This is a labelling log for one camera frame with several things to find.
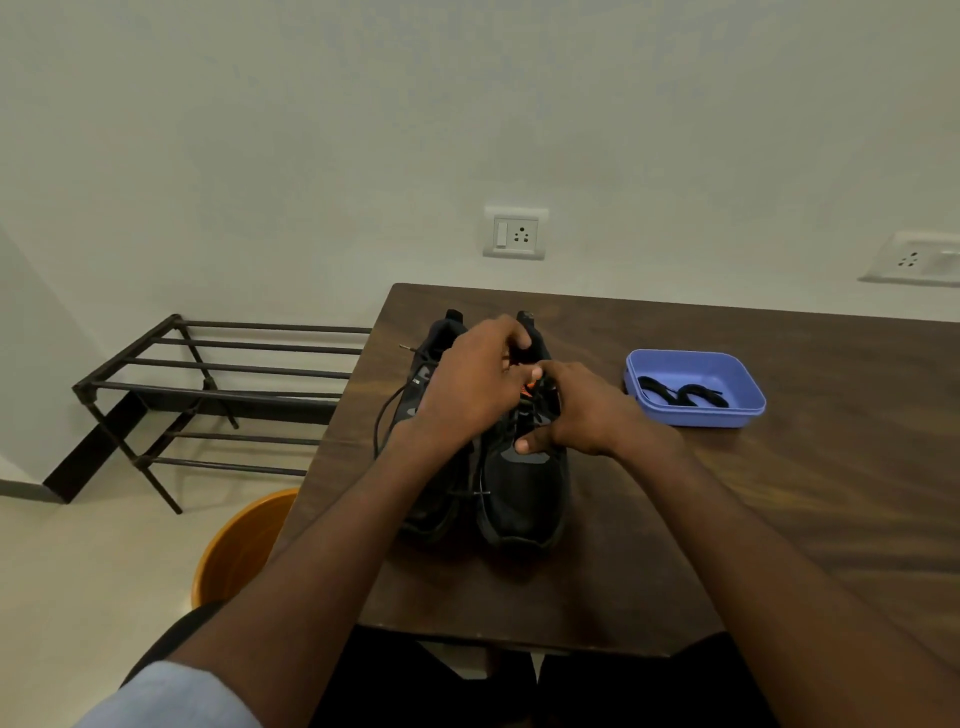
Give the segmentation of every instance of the brown wooden tabletop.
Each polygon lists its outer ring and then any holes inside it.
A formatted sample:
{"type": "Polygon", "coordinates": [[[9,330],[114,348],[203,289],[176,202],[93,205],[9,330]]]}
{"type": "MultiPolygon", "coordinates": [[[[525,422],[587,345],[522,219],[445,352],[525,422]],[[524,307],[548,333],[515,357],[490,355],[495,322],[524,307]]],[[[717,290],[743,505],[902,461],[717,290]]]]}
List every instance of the brown wooden tabletop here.
{"type": "MultiPolygon", "coordinates": [[[[767,398],[742,430],[686,429],[700,458],[822,567],[960,667],[960,325],[393,287],[277,541],[283,550],[372,462],[377,412],[447,308],[472,325],[520,309],[557,359],[621,381],[633,349],[727,352],[767,398]]],[[[541,558],[487,545],[472,513],[441,541],[398,541],[361,623],[426,636],[635,655],[722,625],[642,491],[571,453],[568,528],[541,558]]]]}

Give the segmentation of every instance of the sneaker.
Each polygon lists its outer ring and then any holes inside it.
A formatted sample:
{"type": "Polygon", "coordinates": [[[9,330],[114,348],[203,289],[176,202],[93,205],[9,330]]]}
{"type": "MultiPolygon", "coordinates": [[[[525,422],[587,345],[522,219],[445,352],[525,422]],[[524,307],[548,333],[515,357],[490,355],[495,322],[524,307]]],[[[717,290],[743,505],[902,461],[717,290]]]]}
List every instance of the sneaker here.
{"type": "MultiPolygon", "coordinates": [[[[549,359],[543,337],[526,311],[516,315],[530,338],[526,350],[511,350],[518,364],[549,359]]],[[[560,417],[560,395],[544,378],[524,388],[519,404],[487,430],[480,441],[480,459],[473,478],[477,524],[488,542],[525,544],[547,549],[556,544],[564,528],[570,501],[570,473],[566,448],[520,454],[518,437],[560,417]]]]}
{"type": "MultiPolygon", "coordinates": [[[[440,364],[440,357],[453,346],[453,342],[460,334],[466,332],[464,315],[452,308],[446,312],[446,316],[430,327],[426,339],[414,352],[414,361],[406,384],[384,403],[376,418],[373,428],[374,457],[382,450],[377,433],[380,420],[390,406],[390,402],[400,397],[400,403],[396,406],[393,421],[390,423],[392,431],[396,423],[409,420],[417,414],[417,408],[430,383],[430,377],[440,364]]],[[[443,536],[457,517],[460,496],[468,490],[471,451],[471,445],[464,446],[430,479],[400,527],[402,532],[409,533],[427,543],[432,543],[443,536]]]]}

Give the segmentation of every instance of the hand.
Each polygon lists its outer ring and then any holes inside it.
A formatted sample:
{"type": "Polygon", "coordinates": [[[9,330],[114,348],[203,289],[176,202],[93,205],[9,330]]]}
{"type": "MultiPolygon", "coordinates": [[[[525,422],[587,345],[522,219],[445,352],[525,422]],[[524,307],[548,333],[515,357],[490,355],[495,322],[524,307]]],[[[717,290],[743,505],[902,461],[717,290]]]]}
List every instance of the hand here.
{"type": "Polygon", "coordinates": [[[530,343],[523,325],[506,314],[457,337],[430,378],[412,425],[461,448],[516,407],[523,386],[543,375],[539,364],[505,366],[510,344],[527,349],[530,343]]]}
{"type": "Polygon", "coordinates": [[[683,450],[684,439],[677,430],[650,420],[632,397],[583,364],[542,361],[540,366],[557,383],[562,414],[517,440],[517,452],[561,446],[617,457],[637,440],[642,447],[683,450]]]}

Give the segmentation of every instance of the person's right hand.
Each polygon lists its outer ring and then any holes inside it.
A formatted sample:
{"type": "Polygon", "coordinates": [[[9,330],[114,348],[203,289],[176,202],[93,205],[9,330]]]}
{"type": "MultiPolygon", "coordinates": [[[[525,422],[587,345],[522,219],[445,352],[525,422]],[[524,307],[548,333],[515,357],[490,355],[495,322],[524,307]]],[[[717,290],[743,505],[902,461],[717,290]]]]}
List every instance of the person's right hand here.
{"type": "Polygon", "coordinates": [[[583,364],[546,360],[540,367],[557,383],[562,414],[517,440],[517,452],[561,446],[615,457],[637,441],[645,448],[683,450],[684,438],[677,430],[650,420],[632,397],[583,364]]]}

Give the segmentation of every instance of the black pants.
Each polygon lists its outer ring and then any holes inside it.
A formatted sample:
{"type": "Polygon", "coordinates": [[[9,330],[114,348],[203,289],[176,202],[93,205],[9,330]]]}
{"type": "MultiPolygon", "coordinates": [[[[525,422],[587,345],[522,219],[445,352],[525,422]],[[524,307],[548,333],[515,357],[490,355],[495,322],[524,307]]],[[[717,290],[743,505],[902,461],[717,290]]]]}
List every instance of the black pants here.
{"type": "MultiPolygon", "coordinates": [[[[163,660],[222,603],[182,617],[124,680],[163,660]]],[[[526,652],[505,651],[486,680],[466,680],[414,638],[354,627],[311,726],[494,726],[533,715],[540,726],[777,725],[730,635],[670,658],[547,656],[537,684],[526,652]]]]}

